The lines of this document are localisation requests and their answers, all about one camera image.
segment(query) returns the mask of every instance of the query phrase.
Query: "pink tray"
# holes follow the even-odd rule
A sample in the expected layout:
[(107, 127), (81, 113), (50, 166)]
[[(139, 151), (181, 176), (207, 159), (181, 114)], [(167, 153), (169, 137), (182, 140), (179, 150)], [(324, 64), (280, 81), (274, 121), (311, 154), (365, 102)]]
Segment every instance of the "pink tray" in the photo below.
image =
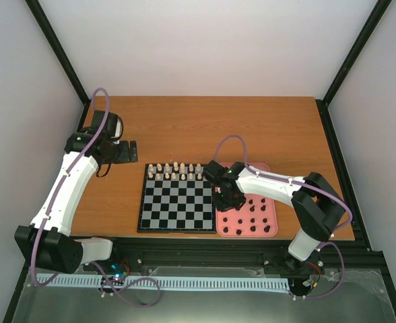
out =
[[(232, 163), (221, 163), (224, 167), (230, 167)], [(250, 164), (260, 170), (269, 171), (265, 164)], [(223, 237), (243, 237), (243, 238), (270, 238), (277, 233), (276, 210), (274, 200), (261, 195), (245, 194), (246, 204), (241, 210), (229, 210), (226, 212), (216, 211), (216, 230)]]

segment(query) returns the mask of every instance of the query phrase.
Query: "black metal frame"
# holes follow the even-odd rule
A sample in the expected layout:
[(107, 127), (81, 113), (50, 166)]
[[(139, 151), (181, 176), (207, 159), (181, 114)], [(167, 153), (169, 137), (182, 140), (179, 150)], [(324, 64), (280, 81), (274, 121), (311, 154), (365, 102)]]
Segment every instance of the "black metal frame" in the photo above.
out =
[[(343, 155), (328, 110), (332, 99), (335, 97), (338, 89), (361, 53), (361, 50), (364, 48), (367, 40), (370, 38), (370, 35), (373, 33), (373, 30), (376, 28), (379, 20), (382, 18), (385, 10), (388, 8), (390, 2), (391, 0), (378, 0), (376, 2), (374, 9), (370, 13), (354, 45), (331, 83), (325, 97), (322, 100), (317, 100), (317, 108), (327, 137), (331, 157), (335, 164), (335, 170), (341, 185), (343, 197), (354, 214), (352, 228), (354, 230), (355, 240), (337, 242), (337, 245), (343, 253), (347, 268), (370, 268), (379, 269), (381, 271), (396, 315), (396, 291), (394, 284), (389, 274), (383, 253), (371, 250), (370, 241), (367, 236), (366, 228), (364, 227), (352, 183), (343, 160)], [(26, 0), (26, 3), (84, 105), (78, 126), (78, 128), (82, 128), (90, 105), (90, 100), (87, 97), (86, 91), (81, 85), (78, 76), (75, 74), (38, 0)], [(142, 266), (262, 267), (267, 254), (281, 250), (281, 248), (286, 248), (289, 241), (116, 238), (114, 244), (117, 250), (127, 253), (127, 257), (131, 260), (131, 269), (133, 271), (140, 271)], [(339, 266), (338, 255), (330, 248), (325, 248), (321, 252), (321, 259), (327, 268), (337, 268)], [(263, 267), (265, 271), (269, 270), (265, 265)], [(25, 265), (5, 315), (4, 322), (12, 322), (27, 273), (28, 266)]]

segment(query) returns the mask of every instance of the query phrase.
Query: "chessboard square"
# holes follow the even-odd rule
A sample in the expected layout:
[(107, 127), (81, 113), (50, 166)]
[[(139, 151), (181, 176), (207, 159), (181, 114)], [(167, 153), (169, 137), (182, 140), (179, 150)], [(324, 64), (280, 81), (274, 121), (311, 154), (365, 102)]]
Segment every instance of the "chessboard square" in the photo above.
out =
[(161, 211), (167, 211), (168, 212), (168, 208), (169, 208), (169, 204), (168, 203), (162, 203), (161, 205), (160, 205), (160, 210)]
[(186, 211), (189, 211), (189, 212), (195, 211), (194, 204), (186, 204)]
[(211, 196), (203, 196), (203, 204), (211, 204)]
[(211, 188), (203, 188), (203, 190), (203, 196), (211, 195)]
[(203, 213), (203, 219), (204, 220), (211, 220), (212, 219), (212, 216), (213, 214), (211, 213), (211, 212), (204, 212)]
[(195, 229), (202, 229), (203, 228), (203, 220), (194, 220), (193, 227)]
[(213, 229), (213, 222), (212, 221), (203, 221), (203, 229), (208, 229), (208, 230)]
[(194, 220), (193, 212), (186, 212), (186, 220)]
[(169, 211), (169, 212), (168, 212), (168, 219), (169, 219), (169, 220), (175, 220), (175, 219), (177, 219), (177, 212)]
[(154, 180), (147, 180), (147, 182), (145, 182), (145, 187), (148, 187), (148, 188), (155, 187), (155, 181)]
[(204, 187), (204, 183), (202, 180), (195, 181), (195, 188), (203, 188), (203, 187)]
[(186, 220), (185, 229), (195, 229), (195, 222), (193, 220)]
[(170, 204), (168, 210), (172, 212), (177, 212), (178, 204)]
[(152, 216), (151, 216), (152, 220), (159, 219), (159, 216), (160, 216), (159, 211), (152, 211)]
[(152, 204), (151, 203), (144, 203), (143, 211), (151, 211), (151, 210), (152, 210)]
[(150, 220), (151, 229), (159, 229), (159, 220)]
[(203, 212), (211, 212), (213, 210), (213, 207), (211, 204), (204, 204), (203, 205)]
[(160, 211), (160, 203), (153, 203), (152, 211)]
[(186, 212), (177, 212), (177, 219), (178, 220), (185, 220), (186, 219)]
[(177, 229), (177, 220), (175, 220), (175, 219), (168, 220), (167, 228), (168, 229)]
[(170, 197), (171, 197), (171, 196), (163, 196), (163, 197), (161, 198), (161, 203), (166, 203), (166, 204), (168, 204), (168, 203), (170, 202)]
[(141, 218), (144, 220), (150, 220), (152, 218), (152, 211), (143, 211)]
[(177, 220), (177, 229), (184, 229), (186, 227), (186, 221), (185, 220)]
[(159, 221), (159, 227), (161, 229), (166, 229), (168, 227), (168, 220), (160, 220)]
[(194, 220), (203, 220), (204, 219), (202, 212), (193, 212), (193, 214), (194, 214), (194, 217), (193, 217)]
[(152, 195), (145, 195), (144, 196), (144, 203), (152, 204), (153, 203), (153, 196)]
[(168, 220), (168, 212), (161, 212), (159, 215), (159, 219)]
[(141, 220), (141, 228), (148, 228), (150, 227), (150, 220)]

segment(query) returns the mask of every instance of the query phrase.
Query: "table top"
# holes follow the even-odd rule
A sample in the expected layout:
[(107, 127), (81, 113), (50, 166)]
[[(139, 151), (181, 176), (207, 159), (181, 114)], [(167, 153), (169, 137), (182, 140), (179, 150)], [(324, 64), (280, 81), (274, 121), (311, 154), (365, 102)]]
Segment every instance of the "table top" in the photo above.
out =
[[(105, 109), (105, 99), (96, 99)], [(249, 162), (271, 172), (307, 176), (318, 172), (341, 196), (337, 175), (314, 98), (303, 97), (112, 97), (110, 111), (125, 124), (122, 140), (137, 141), (138, 162), (113, 165), (107, 177), (93, 176), (75, 212), (72, 235), (221, 238), (219, 234), (137, 233), (144, 167), (184, 162), (206, 164), (227, 135), (247, 142)], [(85, 124), (92, 119), (89, 111)], [(226, 141), (218, 162), (242, 162), (238, 139)], [(275, 203), (278, 232), (292, 239), (300, 229), (293, 208)], [(350, 225), (336, 240), (353, 240)]]

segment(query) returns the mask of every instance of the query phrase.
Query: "wall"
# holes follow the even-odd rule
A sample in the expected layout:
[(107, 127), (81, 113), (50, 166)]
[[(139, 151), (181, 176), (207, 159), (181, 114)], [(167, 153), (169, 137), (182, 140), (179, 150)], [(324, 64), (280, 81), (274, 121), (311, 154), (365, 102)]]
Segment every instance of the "wall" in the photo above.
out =
[(372, 246), (396, 286), (396, 1), (330, 111)]
[(375, 2), (41, 0), (86, 89), (317, 98)]
[(0, 1), (0, 322), (24, 259), (13, 235), (41, 208), (81, 104), (24, 1)]

